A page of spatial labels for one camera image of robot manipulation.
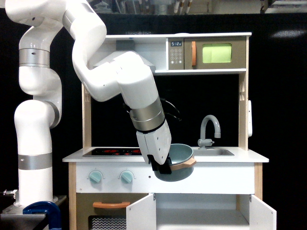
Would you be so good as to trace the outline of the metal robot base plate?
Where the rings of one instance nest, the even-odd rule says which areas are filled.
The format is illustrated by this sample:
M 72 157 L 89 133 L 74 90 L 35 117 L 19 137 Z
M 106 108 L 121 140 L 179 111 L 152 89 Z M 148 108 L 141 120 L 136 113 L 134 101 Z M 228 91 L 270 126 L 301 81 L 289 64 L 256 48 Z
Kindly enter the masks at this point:
M 47 213 L 23 214 L 23 206 L 16 203 L 18 190 L 4 190 L 0 193 L 0 228 L 2 230 L 48 230 L 50 229 Z M 60 209 L 61 228 L 69 229 L 68 198 L 65 195 L 53 197 L 53 202 Z

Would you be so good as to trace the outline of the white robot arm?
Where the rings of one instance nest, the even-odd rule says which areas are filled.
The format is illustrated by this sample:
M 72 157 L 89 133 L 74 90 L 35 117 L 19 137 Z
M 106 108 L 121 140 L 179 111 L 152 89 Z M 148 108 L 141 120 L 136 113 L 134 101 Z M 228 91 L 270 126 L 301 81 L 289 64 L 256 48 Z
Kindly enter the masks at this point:
M 85 0 L 3 0 L 15 23 L 28 25 L 19 42 L 19 85 L 31 100 L 15 110 L 18 153 L 17 205 L 53 200 L 51 129 L 62 116 L 62 83 L 50 66 L 50 46 L 66 29 L 72 37 L 71 69 L 96 101 L 121 95 L 136 129 L 144 160 L 166 162 L 171 134 L 151 69 L 132 51 L 96 68 L 89 60 L 103 44 L 107 29 Z

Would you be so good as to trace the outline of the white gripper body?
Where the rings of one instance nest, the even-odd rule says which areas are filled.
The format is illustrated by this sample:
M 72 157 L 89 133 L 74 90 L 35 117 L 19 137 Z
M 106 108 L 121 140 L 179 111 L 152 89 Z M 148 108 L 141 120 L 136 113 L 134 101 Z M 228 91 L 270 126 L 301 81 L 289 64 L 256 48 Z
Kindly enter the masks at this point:
M 149 155 L 156 163 L 163 165 L 167 159 L 170 145 L 171 133 L 167 121 L 161 127 L 149 133 L 136 132 L 137 141 L 141 154 L 146 163 L 150 163 Z

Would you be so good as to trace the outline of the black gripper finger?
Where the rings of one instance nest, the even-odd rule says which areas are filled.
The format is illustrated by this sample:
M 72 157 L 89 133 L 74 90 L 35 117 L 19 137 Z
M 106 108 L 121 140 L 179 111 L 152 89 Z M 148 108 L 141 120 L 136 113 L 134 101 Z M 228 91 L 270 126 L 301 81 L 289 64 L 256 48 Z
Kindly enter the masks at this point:
M 160 174 L 171 174 L 172 170 L 170 165 L 172 164 L 170 157 L 168 156 L 163 165 L 160 165 Z
M 156 162 L 153 155 L 148 154 L 147 155 L 149 164 L 152 166 L 153 171 L 159 171 L 160 164 Z

